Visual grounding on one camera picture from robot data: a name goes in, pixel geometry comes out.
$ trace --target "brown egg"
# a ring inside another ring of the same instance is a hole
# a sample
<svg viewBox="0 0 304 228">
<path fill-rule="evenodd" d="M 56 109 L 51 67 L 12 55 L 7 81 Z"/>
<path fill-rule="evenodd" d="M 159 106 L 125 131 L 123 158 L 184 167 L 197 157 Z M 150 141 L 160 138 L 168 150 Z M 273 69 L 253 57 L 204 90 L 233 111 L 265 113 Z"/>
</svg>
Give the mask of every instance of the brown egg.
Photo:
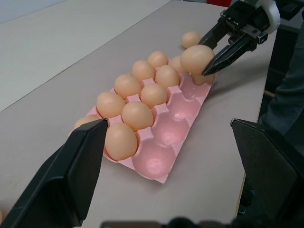
<svg viewBox="0 0 304 228">
<path fill-rule="evenodd" d="M 185 50 L 180 57 L 180 65 L 187 72 L 202 73 L 214 57 L 211 48 L 205 45 L 195 45 Z"/>
<path fill-rule="evenodd" d="M 133 131 L 138 131 L 153 125 L 153 114 L 149 107 L 140 101 L 131 101 L 125 105 L 122 114 L 123 122 Z"/>
<path fill-rule="evenodd" d="M 114 89 L 115 92 L 123 98 L 123 100 L 127 99 L 128 96 L 135 94 L 140 95 L 142 91 L 141 84 L 137 78 L 132 75 L 120 75 L 115 80 Z"/>
<path fill-rule="evenodd" d="M 148 78 L 155 78 L 154 68 L 146 60 L 138 60 L 133 64 L 132 75 L 140 82 Z"/>
<path fill-rule="evenodd" d="M 164 88 L 170 86 L 178 86 L 180 83 L 179 74 L 170 65 L 161 66 L 155 76 L 155 82 L 162 85 Z"/>
<path fill-rule="evenodd" d="M 97 116 L 94 116 L 94 115 L 87 115 L 87 116 L 82 117 L 82 118 L 80 118 L 79 120 L 77 120 L 77 122 L 75 123 L 73 129 L 76 129 L 76 128 L 80 127 L 81 125 L 86 124 L 86 123 L 88 123 L 88 122 L 92 122 L 92 121 L 99 120 L 99 119 L 100 119 L 100 118 L 97 117 Z"/>
<path fill-rule="evenodd" d="M 194 84 L 197 86 L 200 86 L 204 84 L 205 82 L 213 82 L 215 75 L 207 75 L 203 76 L 201 74 L 191 74 L 192 80 Z"/>
<path fill-rule="evenodd" d="M 190 48 L 194 45 L 197 45 L 201 37 L 198 32 L 187 32 L 182 36 L 181 44 L 184 48 Z"/>
<path fill-rule="evenodd" d="M 167 102 L 167 92 L 160 84 L 149 84 L 142 89 L 141 100 L 149 108 L 153 108 Z"/>
<path fill-rule="evenodd" d="M 124 106 L 124 100 L 115 93 L 104 92 L 97 97 L 96 107 L 103 118 L 121 115 Z"/>
<path fill-rule="evenodd" d="M 135 133 L 124 123 L 111 125 L 106 132 L 104 143 L 109 156 L 116 161 L 134 156 L 137 150 Z"/>
<path fill-rule="evenodd" d="M 181 67 L 180 59 L 181 59 L 181 56 L 174 57 L 170 61 L 169 65 L 172 66 L 179 74 L 186 73 L 186 71 Z"/>
<path fill-rule="evenodd" d="M 161 67 L 168 64 L 168 58 L 162 51 L 154 51 L 149 57 L 148 62 L 152 67 Z"/>
</svg>

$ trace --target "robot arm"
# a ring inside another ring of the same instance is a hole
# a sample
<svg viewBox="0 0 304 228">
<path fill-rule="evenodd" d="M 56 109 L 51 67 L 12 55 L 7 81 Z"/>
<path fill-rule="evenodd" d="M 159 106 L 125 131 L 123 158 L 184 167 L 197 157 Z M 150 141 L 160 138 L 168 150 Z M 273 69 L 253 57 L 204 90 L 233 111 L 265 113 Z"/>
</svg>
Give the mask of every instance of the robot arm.
<svg viewBox="0 0 304 228">
<path fill-rule="evenodd" d="M 268 34 L 280 25 L 280 18 L 290 19 L 304 6 L 304 0 L 239 0 L 223 11 L 218 23 L 199 44 L 214 49 L 229 35 L 229 45 L 208 64 L 202 75 L 210 75 L 231 65 L 247 51 L 254 51 L 264 43 Z"/>
</svg>

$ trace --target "gray table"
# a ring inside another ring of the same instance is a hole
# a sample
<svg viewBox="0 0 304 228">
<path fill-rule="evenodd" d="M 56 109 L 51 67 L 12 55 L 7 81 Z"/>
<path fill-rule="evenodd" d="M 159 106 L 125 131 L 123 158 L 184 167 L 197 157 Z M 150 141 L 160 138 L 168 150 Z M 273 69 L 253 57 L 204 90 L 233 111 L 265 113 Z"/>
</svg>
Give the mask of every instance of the gray table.
<svg viewBox="0 0 304 228">
<path fill-rule="evenodd" d="M 172 1 L 0 113 L 0 208 L 13 206 L 45 159 L 100 92 L 155 50 L 182 53 L 181 36 L 206 33 L 222 7 Z M 107 219 L 229 222 L 244 170 L 230 120 L 256 121 L 275 34 L 217 78 L 165 184 L 103 159 L 85 228 Z M 216 51 L 223 48 L 223 40 Z"/>
</svg>

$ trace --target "egg tray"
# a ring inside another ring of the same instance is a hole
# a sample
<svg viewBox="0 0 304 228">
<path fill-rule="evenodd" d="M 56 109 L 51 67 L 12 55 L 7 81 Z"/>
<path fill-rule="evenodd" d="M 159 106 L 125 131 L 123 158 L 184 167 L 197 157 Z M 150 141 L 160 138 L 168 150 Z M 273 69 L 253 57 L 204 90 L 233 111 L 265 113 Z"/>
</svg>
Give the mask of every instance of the egg tray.
<svg viewBox="0 0 304 228">
<path fill-rule="evenodd" d="M 142 87 L 155 83 L 152 78 L 142 81 Z M 138 130 L 138 147 L 133 157 L 113 160 L 104 148 L 104 157 L 120 163 L 139 175 L 164 183 L 174 165 L 189 130 L 204 103 L 212 83 L 201 86 L 193 83 L 189 74 L 180 74 L 180 85 L 167 88 L 168 102 L 151 109 L 154 117 L 152 127 Z M 141 101 L 138 95 L 127 97 L 126 103 Z M 87 115 L 101 117 L 96 107 Z M 109 126 L 123 123 L 121 116 L 109 118 Z"/>
</svg>

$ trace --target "empty egg cup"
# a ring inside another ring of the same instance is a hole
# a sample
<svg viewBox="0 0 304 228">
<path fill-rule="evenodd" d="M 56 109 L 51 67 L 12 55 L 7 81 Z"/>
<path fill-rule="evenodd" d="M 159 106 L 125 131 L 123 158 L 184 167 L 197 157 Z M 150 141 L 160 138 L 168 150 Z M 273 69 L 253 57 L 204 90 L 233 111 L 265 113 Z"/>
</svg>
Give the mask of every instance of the empty egg cup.
<svg viewBox="0 0 304 228">
<path fill-rule="evenodd" d="M 143 80 L 142 87 L 151 83 L 155 83 L 151 78 Z M 168 102 L 151 109 L 154 116 L 153 126 L 135 133 L 138 142 L 136 154 L 125 160 L 115 161 L 104 148 L 104 157 L 147 179 L 164 183 L 212 84 L 213 82 L 197 86 L 189 74 L 180 74 L 180 85 L 167 88 Z M 127 97 L 126 103 L 130 101 L 141 100 L 138 95 L 133 95 Z M 96 107 L 87 115 L 100 116 Z M 109 119 L 109 126 L 122 122 L 121 116 L 116 116 Z"/>
</svg>

